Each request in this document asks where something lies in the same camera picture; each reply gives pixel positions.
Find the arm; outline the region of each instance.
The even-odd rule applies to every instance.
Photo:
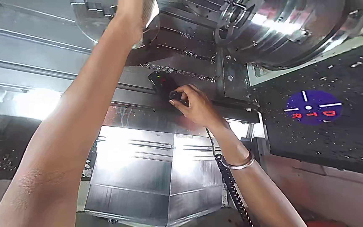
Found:
[[[186,107],[176,100],[170,103],[194,123],[212,132],[229,164],[238,166],[245,163],[249,151],[213,109],[207,96],[194,85],[186,85],[176,91],[183,92],[182,99],[188,98],[190,106]],[[250,211],[262,223],[270,227],[306,227],[292,204],[257,162],[243,170],[231,171]]]
[[[0,203],[0,226],[74,226],[78,188],[132,46],[143,0],[120,0],[116,17],[55,111],[33,135]]]

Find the stainless steel panel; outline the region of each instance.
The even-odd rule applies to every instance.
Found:
[[[170,189],[172,196],[222,185],[222,176],[215,161],[188,160],[188,155],[174,156]]]
[[[181,224],[222,207],[223,188],[209,138],[175,135],[168,225]]]
[[[91,184],[168,196],[171,162],[126,156],[130,152],[98,148]]]
[[[22,88],[42,88],[64,92],[72,80],[0,67],[0,84]]]
[[[85,210],[93,215],[166,226],[169,196],[90,185]]]
[[[107,142],[117,142],[124,140],[134,141],[148,141],[157,144],[167,145],[164,148],[173,147],[174,135],[173,133],[152,132],[144,130],[136,130],[130,128],[118,128],[103,126],[100,130],[100,137]]]
[[[22,8],[75,23],[69,0],[0,0],[7,7]]]
[[[201,191],[170,196],[168,226],[183,224],[220,209],[222,190],[223,186],[209,187]]]
[[[91,214],[143,224],[166,216],[160,226],[173,226],[222,207],[222,176],[209,138],[103,126],[98,141],[85,207]]]
[[[88,54],[0,35],[0,61],[77,75]]]
[[[5,7],[0,7],[0,32],[87,52],[92,51],[94,46],[94,42],[73,23],[62,23]]]

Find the dark metal surface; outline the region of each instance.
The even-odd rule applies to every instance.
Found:
[[[343,103],[336,121],[317,126],[284,112],[290,96],[320,90]],[[363,173],[363,46],[256,86],[271,153]]]
[[[13,178],[40,121],[0,116],[0,179]]]
[[[301,65],[363,27],[363,0],[235,0],[222,7],[215,40],[269,70]]]

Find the bright light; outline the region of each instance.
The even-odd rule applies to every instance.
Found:
[[[226,119],[231,127],[232,132],[239,139],[247,137],[247,131],[249,130],[249,124],[242,124],[241,121]]]
[[[269,27],[270,29],[278,33],[285,33],[287,35],[292,35],[294,32],[298,31],[302,27],[300,24],[290,23],[288,20],[286,20],[285,22],[269,20],[267,19],[267,16],[261,15],[259,13],[256,13],[253,16],[251,22],[260,26]]]
[[[35,89],[15,95],[16,113],[18,116],[44,120],[55,109],[61,93],[49,89]]]

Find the bracelet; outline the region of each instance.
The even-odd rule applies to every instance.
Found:
[[[240,166],[233,166],[233,165],[228,164],[226,162],[224,156],[222,156],[221,162],[226,168],[233,169],[233,170],[242,170],[246,167],[251,166],[255,162],[255,156],[252,154],[252,152],[249,152],[249,157],[246,159],[246,162]]]

